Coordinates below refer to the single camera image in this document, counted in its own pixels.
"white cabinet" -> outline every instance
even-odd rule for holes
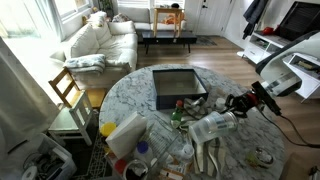
[[[283,61],[302,79],[302,85],[296,93],[304,99],[320,98],[320,60],[306,54],[294,53]]]
[[[244,55],[255,64],[281,49],[290,41],[275,35],[262,35],[261,31],[253,32]]]

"round table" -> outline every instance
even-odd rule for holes
[[[149,121],[163,120],[170,123],[173,109],[156,110],[152,70],[194,69],[209,91],[208,103],[217,97],[217,87],[226,94],[238,96],[247,91],[229,78],[211,70],[191,65],[154,65],[139,69],[118,81],[106,95],[99,116],[99,125],[113,121],[117,125],[137,111]],[[280,131],[252,108],[248,118],[239,125],[236,132],[225,136],[227,152],[222,179],[279,179],[284,162],[284,145]],[[272,153],[275,161],[269,169],[253,168],[245,162],[247,153],[257,146],[263,146]]]

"television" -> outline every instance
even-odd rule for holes
[[[293,41],[314,30],[320,30],[320,4],[295,1],[274,34]]]

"rug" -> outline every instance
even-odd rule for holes
[[[71,179],[90,180],[112,175],[112,169],[104,158],[104,150],[98,127],[88,125],[87,131],[92,140],[92,146],[87,146],[84,140],[66,140],[65,147],[71,154],[77,166],[77,172]]]
[[[203,35],[197,35],[197,42],[196,45],[201,46],[216,46],[217,44],[211,40],[214,36],[203,36]]]

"white sofa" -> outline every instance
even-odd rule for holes
[[[50,58],[61,68],[66,59],[90,54],[104,54],[103,73],[72,73],[80,89],[111,88],[118,80],[136,69],[138,38],[132,21],[106,22],[102,27],[90,23],[62,43]]]
[[[134,22],[138,41],[142,42],[142,32],[153,30],[154,9],[148,8],[131,8],[131,7],[118,7],[118,13],[124,14]],[[161,30],[174,30],[174,24],[163,24],[161,21],[167,14],[161,13],[158,17],[157,29]],[[186,30],[187,21],[181,21],[181,29]]]

